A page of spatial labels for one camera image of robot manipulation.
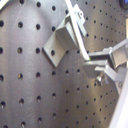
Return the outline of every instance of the gray metal surface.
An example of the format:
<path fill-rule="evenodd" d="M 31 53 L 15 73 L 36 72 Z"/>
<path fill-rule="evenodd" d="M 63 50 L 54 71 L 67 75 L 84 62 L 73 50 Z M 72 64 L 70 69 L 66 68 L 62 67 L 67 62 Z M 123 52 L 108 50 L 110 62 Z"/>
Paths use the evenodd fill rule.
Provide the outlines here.
<path fill-rule="evenodd" d="M 72 3 L 87 20 L 89 52 L 125 39 L 125 12 L 117 0 Z M 57 68 L 42 51 L 66 10 L 64 0 L 11 0 L 0 12 L 0 128 L 108 127 L 116 87 L 89 79 L 77 50 L 67 52 Z"/>

